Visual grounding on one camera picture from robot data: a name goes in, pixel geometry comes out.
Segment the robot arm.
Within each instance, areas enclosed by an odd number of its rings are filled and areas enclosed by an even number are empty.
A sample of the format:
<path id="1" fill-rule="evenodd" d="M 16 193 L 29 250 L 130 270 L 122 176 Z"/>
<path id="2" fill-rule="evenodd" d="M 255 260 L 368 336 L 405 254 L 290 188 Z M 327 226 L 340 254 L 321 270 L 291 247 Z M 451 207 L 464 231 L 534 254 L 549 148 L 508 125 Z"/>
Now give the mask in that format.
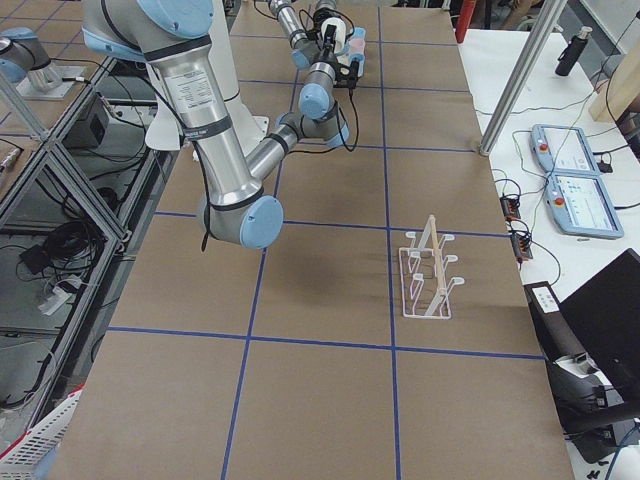
<path id="1" fill-rule="evenodd" d="M 316 47 L 289 1 L 272 1 L 270 11 L 290 43 L 308 61 L 298 109 L 282 116 L 277 129 L 244 153 L 228 104 L 210 62 L 214 5 L 210 1 L 86 1 L 86 45 L 103 55 L 144 62 L 163 89 L 159 98 L 198 155 L 205 183 L 200 208 L 208 237 L 264 249 L 278 237 L 281 203 L 263 179 L 302 139 L 321 138 L 333 146 L 349 135 L 333 95 L 340 71 L 334 27 Z"/>
<path id="2" fill-rule="evenodd" d="M 347 30 L 344 18 L 338 13 L 335 1 L 318 1 L 312 15 L 312 26 L 307 31 L 296 10 L 289 0 L 274 0 L 267 2 L 269 11 L 280 24 L 292 49 L 291 57 L 298 70 L 308 69 L 321 51 L 321 42 L 326 29 L 330 25 L 336 27 L 336 54 L 344 50 Z"/>

